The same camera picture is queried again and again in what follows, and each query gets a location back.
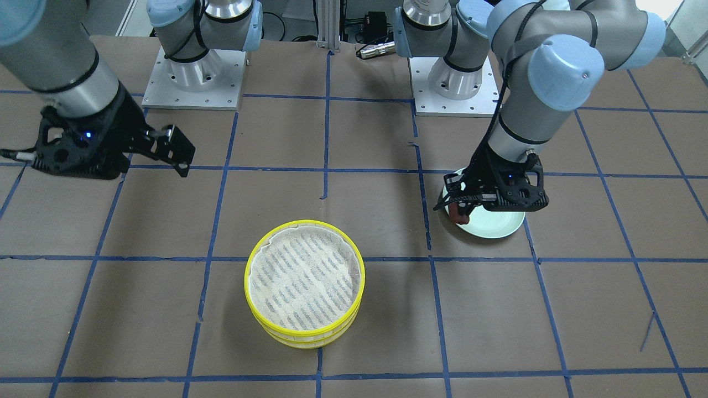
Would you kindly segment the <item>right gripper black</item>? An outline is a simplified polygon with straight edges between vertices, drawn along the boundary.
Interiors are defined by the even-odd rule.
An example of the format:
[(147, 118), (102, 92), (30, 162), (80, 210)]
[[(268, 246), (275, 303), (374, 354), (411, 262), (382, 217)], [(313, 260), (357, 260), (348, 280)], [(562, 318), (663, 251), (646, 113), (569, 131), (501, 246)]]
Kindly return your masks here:
[(119, 91), (106, 108), (90, 116), (61, 116), (55, 106), (42, 111), (33, 169), (54, 176), (112, 180), (131, 165), (127, 153), (169, 164), (186, 178), (195, 146), (176, 124), (157, 130), (127, 91)]

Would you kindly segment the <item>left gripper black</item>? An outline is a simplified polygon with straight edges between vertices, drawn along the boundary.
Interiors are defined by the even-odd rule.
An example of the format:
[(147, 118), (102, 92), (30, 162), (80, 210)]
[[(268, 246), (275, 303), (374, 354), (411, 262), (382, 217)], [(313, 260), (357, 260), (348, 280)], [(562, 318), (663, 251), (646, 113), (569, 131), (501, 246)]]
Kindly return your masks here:
[(461, 172), (444, 176), (445, 191), (433, 211), (452, 212), (453, 219), (470, 219), (476, 206), (492, 212), (535, 212), (549, 204), (538, 154), (531, 150), (522, 162), (508, 161), (488, 145), (478, 148)]

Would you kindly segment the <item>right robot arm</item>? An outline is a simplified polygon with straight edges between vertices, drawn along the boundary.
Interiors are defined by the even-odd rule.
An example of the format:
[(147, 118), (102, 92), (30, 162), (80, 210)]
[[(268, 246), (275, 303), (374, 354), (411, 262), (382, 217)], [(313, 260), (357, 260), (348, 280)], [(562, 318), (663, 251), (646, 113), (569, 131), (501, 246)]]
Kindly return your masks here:
[[(36, 143), (2, 156), (55, 176), (112, 180), (127, 154), (164, 162), (185, 178), (193, 143), (174, 124), (152, 128), (100, 56), (81, 20), (88, 1), (3, 1), (2, 65), (43, 99)], [(246, 53), (263, 32), (259, 1), (149, 1), (161, 43), (143, 103), (237, 108)]]

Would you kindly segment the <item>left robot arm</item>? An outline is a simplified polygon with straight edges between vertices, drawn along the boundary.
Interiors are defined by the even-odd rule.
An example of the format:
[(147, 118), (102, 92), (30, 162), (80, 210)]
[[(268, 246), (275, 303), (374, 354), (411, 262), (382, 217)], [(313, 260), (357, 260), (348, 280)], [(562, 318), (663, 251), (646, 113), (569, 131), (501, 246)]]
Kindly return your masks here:
[(490, 212), (547, 206), (539, 154), (584, 104), (605, 71), (648, 65), (663, 47), (666, 22), (634, 1), (571, 1), (549, 10), (542, 1), (404, 1), (396, 9), (400, 56), (435, 56), (452, 71), (478, 75), (493, 53), (502, 76), (485, 136), (459, 173), (445, 175), (453, 223)]

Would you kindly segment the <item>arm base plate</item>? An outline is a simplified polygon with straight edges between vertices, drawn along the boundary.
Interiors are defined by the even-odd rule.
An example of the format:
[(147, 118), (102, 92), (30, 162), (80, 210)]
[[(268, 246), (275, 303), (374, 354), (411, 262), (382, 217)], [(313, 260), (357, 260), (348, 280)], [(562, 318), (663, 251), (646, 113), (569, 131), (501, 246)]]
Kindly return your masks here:
[(493, 116), (498, 89), (489, 58), (480, 70), (453, 70), (440, 57), (409, 59), (410, 85), (417, 116)]
[(160, 49), (142, 105), (151, 109), (237, 111), (248, 53), (210, 50), (192, 63), (168, 60)]

